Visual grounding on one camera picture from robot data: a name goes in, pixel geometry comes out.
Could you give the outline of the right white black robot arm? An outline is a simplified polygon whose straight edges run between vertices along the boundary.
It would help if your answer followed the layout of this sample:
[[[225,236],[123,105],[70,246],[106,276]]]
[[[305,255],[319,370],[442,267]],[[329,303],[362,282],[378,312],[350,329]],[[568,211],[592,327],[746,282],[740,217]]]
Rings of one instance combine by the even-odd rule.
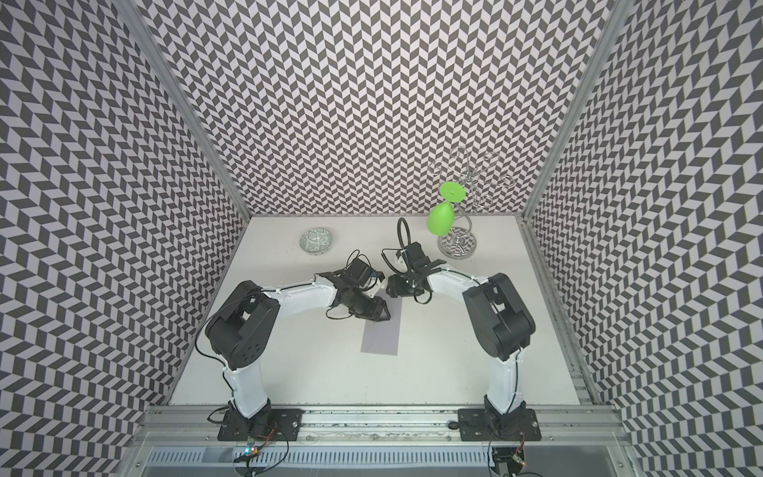
[[[387,279],[391,297],[447,295],[462,302],[474,335],[492,359],[485,395],[485,421],[505,429],[526,415],[521,387],[522,353],[530,346],[536,322],[503,273],[477,277],[452,268],[444,260],[431,260],[418,242],[395,250],[392,262],[385,248],[381,257],[393,274]]]

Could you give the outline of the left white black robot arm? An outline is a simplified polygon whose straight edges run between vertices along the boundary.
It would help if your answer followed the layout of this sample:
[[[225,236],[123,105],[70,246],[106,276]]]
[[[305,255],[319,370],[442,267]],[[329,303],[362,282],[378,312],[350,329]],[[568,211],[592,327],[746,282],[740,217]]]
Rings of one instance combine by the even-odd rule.
[[[260,357],[277,319],[344,306],[351,318],[390,320],[387,302],[377,295],[384,280],[381,271],[354,258],[344,268],[320,272],[306,283],[267,289],[251,280],[240,282],[205,328],[213,352],[224,363],[223,378],[232,391],[230,412],[250,421],[269,407]]]

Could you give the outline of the green plastic wine glass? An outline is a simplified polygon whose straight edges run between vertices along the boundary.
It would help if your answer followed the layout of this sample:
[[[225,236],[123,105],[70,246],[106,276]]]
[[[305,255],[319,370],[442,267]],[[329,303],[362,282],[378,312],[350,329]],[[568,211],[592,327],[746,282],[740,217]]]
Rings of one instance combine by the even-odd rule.
[[[427,230],[438,237],[449,234],[455,222],[455,206],[466,199],[466,189],[456,182],[444,182],[439,187],[441,202],[431,209],[427,218]]]

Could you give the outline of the small patterned ceramic dish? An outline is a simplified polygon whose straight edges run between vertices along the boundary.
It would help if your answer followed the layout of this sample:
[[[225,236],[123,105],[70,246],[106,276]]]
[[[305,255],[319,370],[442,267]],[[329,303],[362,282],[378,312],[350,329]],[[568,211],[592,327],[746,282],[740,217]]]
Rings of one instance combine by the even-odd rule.
[[[312,228],[305,231],[300,239],[299,246],[310,256],[320,256],[329,252],[333,244],[332,233],[325,228]]]

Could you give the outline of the left small circuit board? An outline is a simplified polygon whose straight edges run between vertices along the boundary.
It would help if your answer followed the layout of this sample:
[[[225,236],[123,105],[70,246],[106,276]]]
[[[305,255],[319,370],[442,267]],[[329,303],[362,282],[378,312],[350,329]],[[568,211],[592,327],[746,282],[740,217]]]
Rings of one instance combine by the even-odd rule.
[[[259,459],[259,456],[262,454],[262,451],[268,446],[269,441],[255,441],[250,440],[246,443],[246,445],[234,455],[234,459],[232,460],[232,463],[234,465],[244,465],[246,467],[250,467],[256,459]]]

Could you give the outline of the small circuit board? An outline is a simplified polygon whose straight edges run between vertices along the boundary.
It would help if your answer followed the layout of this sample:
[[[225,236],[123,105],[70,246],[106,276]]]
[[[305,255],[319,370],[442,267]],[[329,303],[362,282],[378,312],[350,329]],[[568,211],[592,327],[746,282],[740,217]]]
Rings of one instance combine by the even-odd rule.
[[[492,447],[490,459],[490,470],[495,476],[515,477],[525,470],[525,451],[522,447]]]
[[[259,459],[259,456],[262,454],[262,451],[268,446],[269,441],[255,441],[250,440],[246,443],[246,445],[234,455],[234,459],[232,460],[232,463],[234,465],[244,465],[246,467],[250,467],[256,459]]]

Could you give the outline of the right small circuit board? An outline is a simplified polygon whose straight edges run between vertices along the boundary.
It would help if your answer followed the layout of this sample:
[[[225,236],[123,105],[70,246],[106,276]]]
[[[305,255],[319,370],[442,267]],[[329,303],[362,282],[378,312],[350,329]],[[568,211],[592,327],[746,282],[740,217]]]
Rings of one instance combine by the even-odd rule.
[[[490,470],[495,476],[515,477],[525,470],[525,451],[522,447],[492,447],[490,459]]]

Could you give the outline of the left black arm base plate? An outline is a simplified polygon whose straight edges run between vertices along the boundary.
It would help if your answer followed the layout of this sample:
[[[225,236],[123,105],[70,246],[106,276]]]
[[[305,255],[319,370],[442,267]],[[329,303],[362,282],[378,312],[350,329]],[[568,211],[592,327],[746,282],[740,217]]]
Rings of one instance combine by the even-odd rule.
[[[218,432],[218,441],[243,442],[246,440],[296,441],[302,425],[303,409],[271,409],[264,407],[253,417],[244,417],[230,407]]]

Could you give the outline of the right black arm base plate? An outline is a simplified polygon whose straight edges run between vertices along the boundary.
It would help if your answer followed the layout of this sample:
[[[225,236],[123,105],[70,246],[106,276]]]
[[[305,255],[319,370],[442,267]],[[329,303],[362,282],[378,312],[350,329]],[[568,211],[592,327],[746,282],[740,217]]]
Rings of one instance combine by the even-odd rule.
[[[542,440],[536,413],[526,407],[519,407],[506,415],[498,415],[488,409],[459,409],[457,423],[462,441]]]

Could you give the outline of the aluminium front rail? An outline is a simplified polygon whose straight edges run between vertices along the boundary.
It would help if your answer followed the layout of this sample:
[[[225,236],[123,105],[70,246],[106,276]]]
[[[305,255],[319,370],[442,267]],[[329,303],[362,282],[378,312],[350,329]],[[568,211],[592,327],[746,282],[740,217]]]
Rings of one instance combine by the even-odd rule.
[[[537,445],[627,445],[630,439],[621,419],[608,405],[536,405],[542,440],[462,441],[458,431],[459,405],[296,405],[303,409],[299,444],[431,444],[515,442]],[[175,437],[186,445],[218,441],[224,414],[210,405],[151,407],[141,417],[136,435]]]

